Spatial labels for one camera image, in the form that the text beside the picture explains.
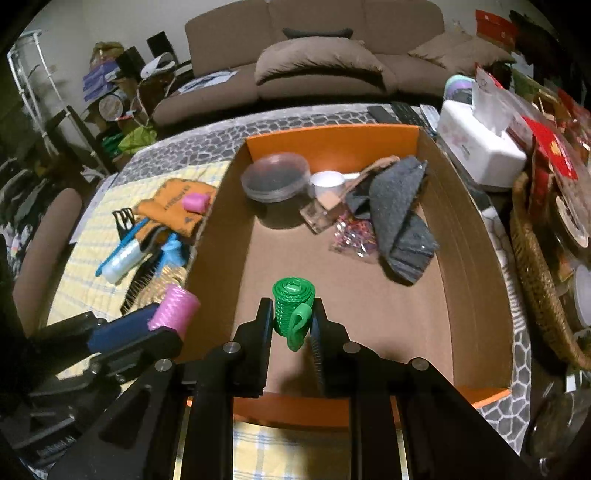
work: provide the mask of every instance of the remote control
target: remote control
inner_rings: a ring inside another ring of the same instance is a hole
[[[420,105],[423,115],[431,126],[431,130],[437,132],[437,125],[439,124],[439,112],[433,105]]]
[[[373,116],[374,120],[377,121],[379,124],[399,124],[400,122],[396,120],[392,115],[388,113],[388,111],[380,105],[372,105],[368,107],[368,113]]]
[[[428,128],[427,123],[409,104],[405,102],[392,102],[392,110],[404,125],[416,125],[418,127]]]

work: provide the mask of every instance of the green bag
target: green bag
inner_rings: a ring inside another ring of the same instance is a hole
[[[138,127],[121,140],[119,149],[133,155],[153,143],[156,143],[156,131],[152,127]]]

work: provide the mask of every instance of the green tape roll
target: green tape roll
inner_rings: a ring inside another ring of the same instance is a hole
[[[308,333],[316,289],[300,277],[282,278],[273,285],[275,330],[287,338],[290,350],[298,351]]]

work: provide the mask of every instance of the metal screw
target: metal screw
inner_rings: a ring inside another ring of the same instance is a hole
[[[415,370],[424,371],[429,368],[429,362],[427,362],[424,358],[413,358],[413,361],[410,363]]]
[[[343,344],[343,350],[346,353],[359,353],[361,346],[356,342],[347,342]]]
[[[167,370],[170,370],[170,367],[172,367],[172,366],[173,366],[173,361],[168,358],[161,358],[160,360],[158,360],[154,364],[154,368],[158,372],[166,372]]]
[[[240,343],[238,342],[226,342],[223,344],[223,351],[226,353],[236,353],[240,351]]]

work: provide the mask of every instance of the light blue item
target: light blue item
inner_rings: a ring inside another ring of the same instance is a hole
[[[162,269],[166,265],[172,267],[185,266],[186,262],[181,251],[182,246],[183,243],[178,240],[178,235],[176,233],[171,233],[168,240],[166,240],[166,243],[162,246],[162,257],[160,258],[160,263],[158,263],[158,268],[156,269],[157,276],[160,276]]]
[[[134,235],[135,235],[137,232],[139,232],[139,230],[140,230],[140,229],[141,229],[141,228],[142,228],[142,227],[143,227],[143,226],[144,226],[146,223],[148,223],[148,221],[149,221],[149,218],[148,218],[148,217],[146,217],[146,218],[144,218],[144,219],[143,219],[143,220],[142,220],[140,223],[136,223],[136,225],[135,225],[135,226],[134,226],[134,227],[133,227],[133,228],[132,228],[132,229],[129,231],[129,233],[123,237],[123,240],[121,241],[121,243],[120,243],[120,244],[119,244],[117,247],[115,247],[115,250],[113,250],[113,252],[112,252],[112,253],[111,253],[111,254],[110,254],[108,257],[107,257],[107,259],[106,259],[106,260],[105,260],[103,263],[101,263],[101,264],[99,265],[99,268],[97,268],[97,269],[96,269],[96,272],[95,272],[95,277],[100,277],[100,276],[102,275],[102,273],[103,273],[103,268],[105,267],[105,265],[106,265],[107,263],[109,263],[109,262],[110,262],[110,261],[113,259],[113,257],[114,257],[115,255],[117,255],[117,254],[119,253],[119,251],[120,251],[120,250],[121,250],[121,249],[122,249],[122,248],[123,248],[125,245],[127,245],[129,242],[131,242],[131,241],[134,239]]]
[[[148,252],[142,252],[139,242],[134,238],[119,250],[111,261],[103,267],[103,277],[109,283],[116,285],[125,274],[140,263]]]

